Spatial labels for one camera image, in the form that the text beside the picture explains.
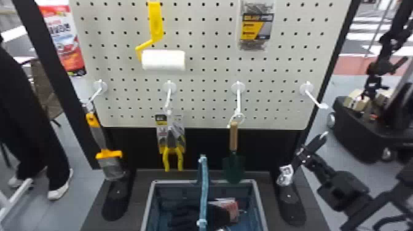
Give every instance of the glove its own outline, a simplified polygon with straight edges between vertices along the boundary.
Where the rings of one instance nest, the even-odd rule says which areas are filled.
[[[199,202],[182,202],[172,211],[171,221],[168,223],[170,231],[198,231]],[[230,224],[228,210],[216,205],[207,205],[206,220],[207,231],[215,231]]]

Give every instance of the wooden trowel handle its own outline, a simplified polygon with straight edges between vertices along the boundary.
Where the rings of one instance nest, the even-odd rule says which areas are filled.
[[[229,128],[229,150],[236,151],[238,148],[238,122],[232,121]]]

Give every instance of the black pants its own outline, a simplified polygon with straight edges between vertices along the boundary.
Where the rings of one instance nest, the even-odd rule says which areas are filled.
[[[18,179],[33,177],[47,166],[49,190],[67,181],[69,163],[56,133],[20,64],[1,47],[0,140],[20,161]]]

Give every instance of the paint roller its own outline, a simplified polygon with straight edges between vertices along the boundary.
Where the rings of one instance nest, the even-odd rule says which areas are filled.
[[[182,50],[144,50],[163,38],[162,14],[159,1],[147,2],[151,39],[135,47],[142,68],[148,70],[185,71],[185,52]]]

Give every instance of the white sneaker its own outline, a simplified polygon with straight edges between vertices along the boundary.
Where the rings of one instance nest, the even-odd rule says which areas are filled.
[[[70,183],[70,180],[72,179],[72,176],[73,176],[73,169],[71,168],[69,170],[69,179],[66,181],[66,183],[56,190],[48,191],[47,199],[59,200],[68,191],[69,183]]]
[[[36,174],[36,176],[39,176],[46,169],[47,169],[47,167],[44,167],[38,174]],[[9,182],[7,182],[7,184],[12,189],[17,189],[18,187],[20,187],[23,184],[24,181],[25,181],[24,179],[18,179],[17,176],[14,175],[12,178],[9,179]]]
[[[23,184],[23,182],[24,182],[24,180],[17,179],[16,175],[14,175],[12,178],[9,179],[9,182],[7,182],[7,184],[12,189],[17,189],[18,187],[20,187]]]

